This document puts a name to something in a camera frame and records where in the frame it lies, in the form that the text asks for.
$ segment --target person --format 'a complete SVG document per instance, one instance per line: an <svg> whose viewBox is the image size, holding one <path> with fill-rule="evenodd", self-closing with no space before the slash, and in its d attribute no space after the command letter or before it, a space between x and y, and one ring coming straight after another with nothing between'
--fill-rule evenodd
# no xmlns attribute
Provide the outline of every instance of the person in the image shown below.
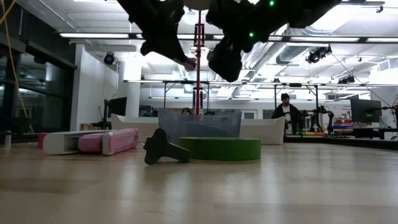
<svg viewBox="0 0 398 224"><path fill-rule="evenodd" d="M184 109L182 109L181 114L182 115L192 115L192 112L191 112L190 108L184 108Z"/></svg>
<svg viewBox="0 0 398 224"><path fill-rule="evenodd" d="M272 119L285 117L285 133L295 134L298 129L302 129L302 115L301 112L290 104L289 94L283 93L281 96L282 103L276 108Z"/></svg>

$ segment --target man in black jacket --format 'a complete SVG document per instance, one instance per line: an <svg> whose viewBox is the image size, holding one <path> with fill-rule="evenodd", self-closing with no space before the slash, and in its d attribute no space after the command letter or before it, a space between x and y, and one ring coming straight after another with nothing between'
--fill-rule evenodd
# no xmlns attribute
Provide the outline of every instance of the man in black jacket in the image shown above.
<svg viewBox="0 0 398 224"><path fill-rule="evenodd" d="M272 119L284 116L286 118L285 133L295 134L296 131L302 129L302 114L295 106L290 104L290 97L287 93L282 94L281 100L283 103L276 108Z"/></svg>

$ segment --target yellow cable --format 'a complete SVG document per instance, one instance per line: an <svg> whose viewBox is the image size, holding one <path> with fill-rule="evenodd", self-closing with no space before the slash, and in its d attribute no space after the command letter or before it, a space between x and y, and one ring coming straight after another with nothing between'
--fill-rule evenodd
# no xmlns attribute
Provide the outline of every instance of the yellow cable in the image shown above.
<svg viewBox="0 0 398 224"><path fill-rule="evenodd" d="M0 20L0 25L2 24L2 22L4 20L4 23L6 25L6 37L7 37L8 49L10 51L10 59L11 59L12 71L13 71L14 77L15 77L15 86L17 87L17 90L18 90L18 93L19 93L19 99L21 99L21 105L22 105L22 108L24 109L26 120L29 120L29 117L28 117L26 109L25 109L24 100L22 99L22 94L19 91L18 76L17 76L17 72L16 72L16 69L15 69L15 65L14 65L14 59L12 58L11 41L10 41L10 37L9 37L9 33L8 33L8 24L7 24L7 19L6 19L7 14L11 11L12 7L14 6L14 3L15 3L15 0L13 0L13 2L11 3L10 7L8 8L8 10L6 12L6 7L5 7L4 2L3 2L3 4L2 4L2 12L4 13L4 15L3 15L3 18L1 18L1 20ZM29 127L30 127L30 130L32 131L32 134L34 134L33 127L32 127L31 124L29 124Z"/></svg>

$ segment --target ceiling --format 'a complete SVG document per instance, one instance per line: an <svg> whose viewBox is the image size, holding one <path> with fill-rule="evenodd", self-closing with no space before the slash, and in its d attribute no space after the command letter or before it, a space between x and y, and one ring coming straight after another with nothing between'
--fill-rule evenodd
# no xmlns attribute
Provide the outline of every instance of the ceiling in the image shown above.
<svg viewBox="0 0 398 224"><path fill-rule="evenodd" d="M398 36L398 1L384 0L384 10L376 13L378 6L337 6L324 18L313 25L317 29L328 29L329 35L385 35ZM106 3L103 0L17 0L25 9L41 18L43 21L60 32L141 32L135 24L130 24L128 15L118 3ZM194 24L197 22L197 12L186 11L179 27L179 34L193 34ZM205 23L206 34L222 34L215 26ZM103 55L106 46L136 46L140 48L141 40L92 40L86 43L86 49L95 55ZM212 49L217 43L207 42L205 47ZM193 52L190 47L192 41L182 41L186 54ZM251 78L262 78L264 82L279 77L286 82L333 82L339 75L344 75L346 68L354 68L358 77L365 78L370 74L369 69L388 57L398 57L398 45L369 45L369 44L333 44L332 50L336 58L328 56L320 63L309 65L305 56L311 49L308 46L295 57L290 65L276 65L272 59L272 44L258 44L247 57L243 55L244 64L254 65L256 74ZM202 60L201 70L209 70L206 60ZM144 57L142 74L153 79L164 79L173 71L178 71L175 62L155 53Z"/></svg>

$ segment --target black object on floor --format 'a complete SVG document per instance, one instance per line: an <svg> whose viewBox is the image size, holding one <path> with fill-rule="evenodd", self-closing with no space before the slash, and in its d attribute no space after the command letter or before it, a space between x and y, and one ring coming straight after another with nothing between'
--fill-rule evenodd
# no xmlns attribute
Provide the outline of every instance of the black object on floor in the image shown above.
<svg viewBox="0 0 398 224"><path fill-rule="evenodd" d="M158 128L151 138L147 138L144 149L147 151L145 155L145 163L148 165L155 164L161 157L170 157L180 162L189 162L192 152L180 146L169 143L165 130Z"/></svg>

